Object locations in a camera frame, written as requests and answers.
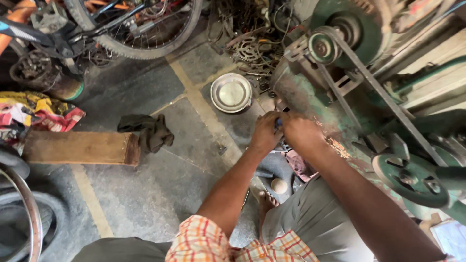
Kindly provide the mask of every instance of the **bicycle wheel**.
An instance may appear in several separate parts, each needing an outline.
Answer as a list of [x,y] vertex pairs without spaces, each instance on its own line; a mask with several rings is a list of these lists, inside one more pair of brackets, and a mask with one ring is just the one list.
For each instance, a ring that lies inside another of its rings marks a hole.
[[[133,59],[155,59],[181,46],[199,19],[202,0],[155,0],[156,4],[137,13],[129,21],[115,25],[95,40],[105,48]],[[140,0],[122,0],[97,17],[92,14],[108,0],[64,0],[69,13],[84,30],[96,28],[134,8]]]

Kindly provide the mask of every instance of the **colorful cloth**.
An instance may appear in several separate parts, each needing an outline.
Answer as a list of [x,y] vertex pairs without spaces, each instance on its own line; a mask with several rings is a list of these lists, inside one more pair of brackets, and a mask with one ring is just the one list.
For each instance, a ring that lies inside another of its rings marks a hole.
[[25,127],[67,132],[86,113],[74,105],[63,103],[38,92],[0,92],[0,135],[18,151]]
[[244,248],[232,248],[222,229],[213,221],[193,215],[179,226],[179,233],[165,261],[289,261],[318,262],[307,245],[289,231],[269,244],[252,241]]

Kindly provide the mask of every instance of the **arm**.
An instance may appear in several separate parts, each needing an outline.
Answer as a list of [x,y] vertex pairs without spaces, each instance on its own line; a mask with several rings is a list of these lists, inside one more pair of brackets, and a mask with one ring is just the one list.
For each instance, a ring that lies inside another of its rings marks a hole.
[[287,142],[319,171],[377,259],[431,262],[445,258],[395,202],[325,142],[313,121],[296,113],[282,113],[280,118]]
[[238,162],[214,185],[196,214],[214,221],[229,238],[241,211],[247,187],[262,159],[272,151],[283,135],[274,129],[278,112],[257,118],[249,148]]

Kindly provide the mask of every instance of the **hand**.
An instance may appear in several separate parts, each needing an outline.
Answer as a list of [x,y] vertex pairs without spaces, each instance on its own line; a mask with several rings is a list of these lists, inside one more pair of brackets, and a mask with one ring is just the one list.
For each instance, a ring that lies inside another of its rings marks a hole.
[[300,155],[310,150],[318,152],[319,148],[328,146],[322,131],[312,120],[297,112],[283,112],[280,114],[282,126],[280,130],[285,134],[286,142]]
[[283,133],[275,129],[275,121],[279,116],[280,112],[269,111],[265,115],[257,118],[249,149],[265,157],[277,146],[280,138],[283,137]]

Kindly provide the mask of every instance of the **person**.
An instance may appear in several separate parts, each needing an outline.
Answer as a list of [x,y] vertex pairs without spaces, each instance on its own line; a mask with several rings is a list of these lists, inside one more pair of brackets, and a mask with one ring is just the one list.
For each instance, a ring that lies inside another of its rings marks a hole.
[[[280,118],[280,130],[275,128]],[[318,172],[282,204],[260,194],[260,240],[232,248],[247,188],[258,164],[281,135]],[[450,260],[387,195],[351,168],[319,126],[294,112],[258,118],[251,144],[214,185],[195,215],[180,224],[173,243],[101,239],[73,262],[307,261],[433,262]]]

